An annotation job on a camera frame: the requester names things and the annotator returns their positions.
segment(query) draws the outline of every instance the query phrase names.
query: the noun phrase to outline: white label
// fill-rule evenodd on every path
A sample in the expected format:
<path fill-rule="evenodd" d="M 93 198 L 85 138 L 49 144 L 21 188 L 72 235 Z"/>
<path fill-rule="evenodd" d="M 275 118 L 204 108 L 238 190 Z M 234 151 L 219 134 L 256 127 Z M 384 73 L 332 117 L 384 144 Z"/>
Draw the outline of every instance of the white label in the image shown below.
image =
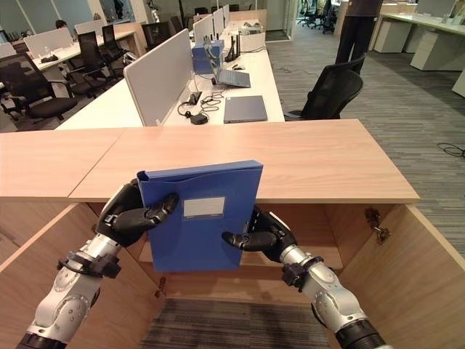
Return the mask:
<path fill-rule="evenodd" d="M 184 217 L 219 215 L 223 214 L 224 208 L 225 197 L 184 200 Z"/>

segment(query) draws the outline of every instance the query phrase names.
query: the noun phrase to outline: blue binder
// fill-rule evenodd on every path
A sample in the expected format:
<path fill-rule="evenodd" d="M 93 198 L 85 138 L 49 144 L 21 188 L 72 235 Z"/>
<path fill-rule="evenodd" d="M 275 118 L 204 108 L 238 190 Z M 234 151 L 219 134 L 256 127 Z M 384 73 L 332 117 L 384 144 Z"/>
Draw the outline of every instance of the blue binder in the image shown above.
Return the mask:
<path fill-rule="evenodd" d="M 227 245 L 223 231 L 244 233 L 255 204 L 263 165 L 241 161 L 167 171 L 139 172 L 145 206 L 169 193 L 179 203 L 167 221 L 149 232 L 157 271 L 230 270 L 242 251 Z"/>

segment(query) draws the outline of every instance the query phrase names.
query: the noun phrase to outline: person's leg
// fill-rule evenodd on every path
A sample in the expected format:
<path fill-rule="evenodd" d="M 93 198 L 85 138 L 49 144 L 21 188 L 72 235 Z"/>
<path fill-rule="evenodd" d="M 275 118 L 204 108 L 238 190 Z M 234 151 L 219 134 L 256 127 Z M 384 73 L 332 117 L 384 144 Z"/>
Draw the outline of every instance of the person's leg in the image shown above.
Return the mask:
<path fill-rule="evenodd" d="M 360 22 L 355 37 L 354 51 L 352 52 L 352 57 L 350 60 L 356 60 L 357 58 L 362 57 L 362 55 L 368 51 L 374 27 L 374 17 L 360 17 Z"/>
<path fill-rule="evenodd" d="M 347 62 L 357 37 L 357 19 L 358 17 L 347 16 L 344 18 L 342 25 L 341 41 L 337 50 L 336 63 Z"/>

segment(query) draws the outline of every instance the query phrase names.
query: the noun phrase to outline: gray laptop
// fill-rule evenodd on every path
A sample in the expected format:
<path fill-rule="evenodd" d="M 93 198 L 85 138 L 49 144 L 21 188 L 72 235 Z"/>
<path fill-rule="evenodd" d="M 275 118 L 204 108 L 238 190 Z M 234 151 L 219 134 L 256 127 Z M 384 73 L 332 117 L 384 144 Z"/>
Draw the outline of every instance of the gray laptop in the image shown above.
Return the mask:
<path fill-rule="evenodd" d="M 262 96 L 227 97 L 225 124 L 268 120 Z"/>
<path fill-rule="evenodd" d="M 230 85 L 235 87 L 250 87 L 250 76 L 248 73 L 242 73 L 240 71 L 229 71 L 227 69 L 221 69 L 217 67 L 215 56 L 211 51 L 211 43 L 205 41 L 203 48 L 207 58 L 209 59 L 211 69 L 217 80 L 217 84 Z"/>

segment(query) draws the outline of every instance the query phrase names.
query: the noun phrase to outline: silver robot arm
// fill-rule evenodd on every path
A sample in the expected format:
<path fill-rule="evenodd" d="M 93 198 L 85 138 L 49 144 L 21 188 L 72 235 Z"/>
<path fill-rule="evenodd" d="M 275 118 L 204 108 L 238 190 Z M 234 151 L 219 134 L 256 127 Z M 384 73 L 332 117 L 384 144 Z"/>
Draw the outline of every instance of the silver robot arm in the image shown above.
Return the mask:
<path fill-rule="evenodd" d="M 268 259 L 283 263 L 283 281 L 309 298 L 316 319 L 335 334 L 342 349 L 393 349 L 323 258 L 302 251 L 289 227 L 273 213 L 255 207 L 248 235 L 224 232 L 222 238 L 231 246 L 262 251 Z"/>
<path fill-rule="evenodd" d="M 97 301 L 104 278 L 115 278 L 121 270 L 116 257 L 121 248 L 163 222 L 177 202 L 177 194 L 170 194 L 145 208 L 137 182 L 123 186 L 103 208 L 97 235 L 58 262 L 52 290 L 37 307 L 17 349 L 65 348 Z"/>

